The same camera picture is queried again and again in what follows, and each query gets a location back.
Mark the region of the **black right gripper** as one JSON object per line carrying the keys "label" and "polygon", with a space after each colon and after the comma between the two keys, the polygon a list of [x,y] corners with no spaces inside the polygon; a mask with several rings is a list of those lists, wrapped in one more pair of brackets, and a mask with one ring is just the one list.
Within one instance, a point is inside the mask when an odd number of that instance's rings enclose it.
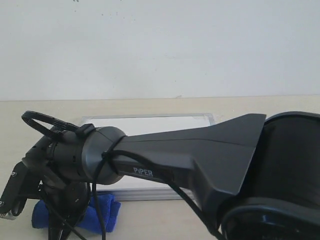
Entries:
{"label": "black right gripper", "polygon": [[79,239],[85,237],[76,230],[83,219],[91,198],[90,183],[68,180],[61,186],[45,175],[38,174],[38,196],[48,210],[48,239],[67,240],[73,233]]}

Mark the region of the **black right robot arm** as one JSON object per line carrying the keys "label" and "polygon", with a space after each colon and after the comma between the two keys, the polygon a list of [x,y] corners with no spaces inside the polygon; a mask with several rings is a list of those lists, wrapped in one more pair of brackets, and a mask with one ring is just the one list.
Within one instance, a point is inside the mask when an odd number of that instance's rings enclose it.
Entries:
{"label": "black right robot arm", "polygon": [[128,136],[39,112],[24,165],[42,180],[52,239],[64,240],[97,185],[132,176],[169,185],[219,240],[320,237],[320,116],[251,113],[201,128]]}

